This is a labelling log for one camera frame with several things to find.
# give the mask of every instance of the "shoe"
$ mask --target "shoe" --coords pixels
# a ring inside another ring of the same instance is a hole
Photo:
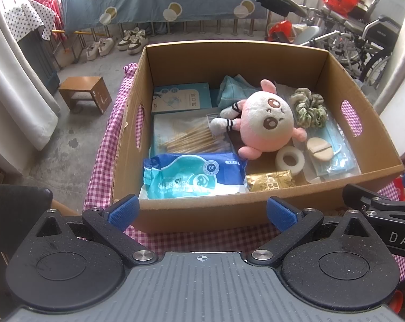
[[[98,42],[94,42],[92,45],[88,46],[86,49],[86,59],[94,60],[98,55]]]
[[[147,45],[148,39],[146,36],[146,32],[144,30],[140,30],[137,35],[132,39],[131,43],[128,46],[128,53],[129,54],[137,54],[140,52],[145,45]]]
[[[114,46],[114,41],[111,37],[109,38],[101,38],[98,41],[98,51],[99,54],[102,56],[106,56],[109,54],[110,50]]]
[[[117,49],[118,50],[127,50],[128,46],[131,44],[131,41],[137,35],[137,33],[140,31],[139,28],[135,27],[132,30],[125,30],[124,31],[124,38],[118,42],[117,44]]]

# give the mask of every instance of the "white curtain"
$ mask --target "white curtain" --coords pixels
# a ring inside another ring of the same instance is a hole
[[[380,96],[373,107],[381,114],[387,104],[392,100],[400,85],[405,79],[405,19],[400,30],[392,57],[379,84]]]
[[[0,11],[0,101],[31,144],[41,150],[60,107],[25,59]]]

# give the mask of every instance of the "plaid cloth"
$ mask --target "plaid cloth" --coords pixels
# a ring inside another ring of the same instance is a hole
[[[98,150],[84,202],[84,210],[95,206],[102,208],[110,206],[114,158],[116,156],[122,117],[136,69],[137,64],[135,63],[124,67],[124,80],[120,86],[113,111],[107,123],[107,129]],[[347,122],[349,122],[355,134],[360,134],[362,132],[362,125],[352,106],[346,103],[342,109]],[[135,122],[137,146],[140,145],[143,120],[144,112],[140,107]],[[392,200],[399,200],[393,183],[380,190],[380,193]],[[249,254],[255,248],[277,236],[280,232],[273,225],[266,224],[202,233],[143,233],[130,226],[125,230],[125,233],[161,255],[166,251],[242,251],[245,254]],[[405,278],[405,258],[396,255],[394,257],[400,268],[400,279],[403,280]]]

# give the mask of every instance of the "plush toy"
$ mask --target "plush toy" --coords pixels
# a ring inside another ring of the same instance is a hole
[[[277,151],[294,137],[304,142],[307,133],[303,128],[293,127],[292,110],[285,100],[276,95],[277,90],[269,80],[261,81],[262,90],[248,99],[223,109],[220,118],[210,123],[212,134],[240,131],[246,146],[238,150],[245,159],[255,160],[263,152]]]

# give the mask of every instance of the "gold snack package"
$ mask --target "gold snack package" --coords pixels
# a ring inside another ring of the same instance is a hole
[[[292,186],[296,185],[289,170],[247,175],[247,187],[250,192],[285,189]]]

